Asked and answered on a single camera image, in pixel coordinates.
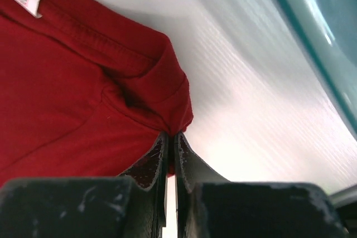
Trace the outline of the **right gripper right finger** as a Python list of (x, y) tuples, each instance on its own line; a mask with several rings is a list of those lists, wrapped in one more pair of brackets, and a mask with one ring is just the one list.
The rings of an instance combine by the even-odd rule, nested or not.
[(347, 237), (326, 193), (311, 183), (231, 182), (175, 136), (178, 237)]

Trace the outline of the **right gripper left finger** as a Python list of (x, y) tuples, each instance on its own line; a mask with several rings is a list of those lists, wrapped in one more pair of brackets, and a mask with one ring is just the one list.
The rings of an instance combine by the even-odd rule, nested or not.
[(168, 136), (116, 177), (18, 178), (1, 188), (2, 237), (161, 237)]

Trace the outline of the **dark red t-shirt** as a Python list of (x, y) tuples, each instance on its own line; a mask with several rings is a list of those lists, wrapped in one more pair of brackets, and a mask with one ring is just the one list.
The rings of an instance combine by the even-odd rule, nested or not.
[(95, 0), (1, 0), (1, 182), (116, 176), (185, 130), (189, 81), (163, 33)]

